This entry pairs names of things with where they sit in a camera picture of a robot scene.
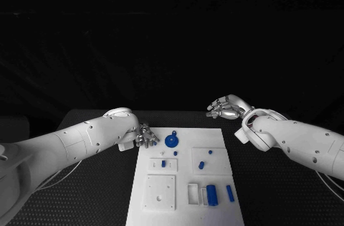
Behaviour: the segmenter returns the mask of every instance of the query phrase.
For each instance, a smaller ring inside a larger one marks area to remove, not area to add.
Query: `robotic hand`
[[[118,144],[121,151],[160,141],[128,108],[16,143],[0,144],[0,226],[19,212],[43,180]]]
[[[288,120],[273,110],[255,109],[237,96],[219,98],[207,107],[206,116],[242,118],[242,128],[235,136],[245,144],[268,151],[284,150],[289,159],[318,172],[344,180],[344,136],[335,132]]]

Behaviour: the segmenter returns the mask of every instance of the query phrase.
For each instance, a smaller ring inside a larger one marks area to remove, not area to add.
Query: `blue object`
[[[227,185],[226,188],[227,188],[229,201],[235,202],[235,197],[233,197],[233,192],[232,192],[230,185]]]
[[[206,196],[207,196],[207,204],[210,206],[219,205],[214,185],[206,186]]]
[[[202,161],[202,162],[199,163],[199,169],[203,170],[203,167],[204,167],[204,162]]]
[[[171,132],[171,135],[168,135],[168,136],[166,137],[166,145],[167,145],[167,147],[170,147],[170,148],[174,148],[174,147],[177,146],[177,144],[178,144],[178,139],[177,139],[176,135],[177,135],[177,132],[173,131],[173,132]]]

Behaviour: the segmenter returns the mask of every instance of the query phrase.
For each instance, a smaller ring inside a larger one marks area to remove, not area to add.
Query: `white cable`
[[[47,182],[45,182],[45,184],[35,190],[35,192],[39,191],[39,190],[45,190],[45,189],[50,188],[52,186],[55,186],[55,185],[72,174],[72,172],[73,172],[73,170],[76,169],[76,167],[79,166],[81,162],[82,162],[82,160],[79,161],[78,165],[73,167],[73,169],[71,170],[71,172],[68,173],[68,175],[66,175],[56,183],[53,183],[52,185],[43,187],[43,185],[46,185],[46,183],[47,183]]]
[[[332,191],[332,193],[337,195],[337,197],[340,198],[340,200],[344,202],[344,199],[343,199],[343,197],[334,192],[334,190],[331,189],[331,187],[328,186],[328,184],[327,184],[327,182],[324,181],[324,179],[322,179],[322,177],[321,177],[321,175],[320,175],[320,173],[318,173],[318,171],[315,171],[317,172],[317,174],[318,174],[318,176],[320,176],[320,179],[322,180],[322,182],[324,182],[324,184],[325,184],[325,186],[330,188],[330,190]]]
[[[325,176],[328,177],[328,179],[334,183],[334,185],[344,191],[344,188],[335,183],[335,181],[330,178],[330,176],[328,175],[325,175]]]

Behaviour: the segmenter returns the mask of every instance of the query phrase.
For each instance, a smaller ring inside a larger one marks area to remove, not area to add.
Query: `dark wall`
[[[335,1],[81,3],[3,7],[1,114],[32,135],[71,109],[203,111],[227,94],[341,131],[344,13],[307,10]]]

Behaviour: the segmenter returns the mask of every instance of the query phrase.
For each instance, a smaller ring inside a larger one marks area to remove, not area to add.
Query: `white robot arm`
[[[245,144],[266,151],[272,147],[311,169],[344,180],[344,136],[335,132],[288,120],[273,110],[255,109],[235,95],[219,98],[207,107],[206,116],[242,118],[242,128],[235,133]]]
[[[43,180],[118,144],[121,151],[160,139],[128,108],[108,111],[72,127],[16,143],[0,144],[0,226],[19,212]]]

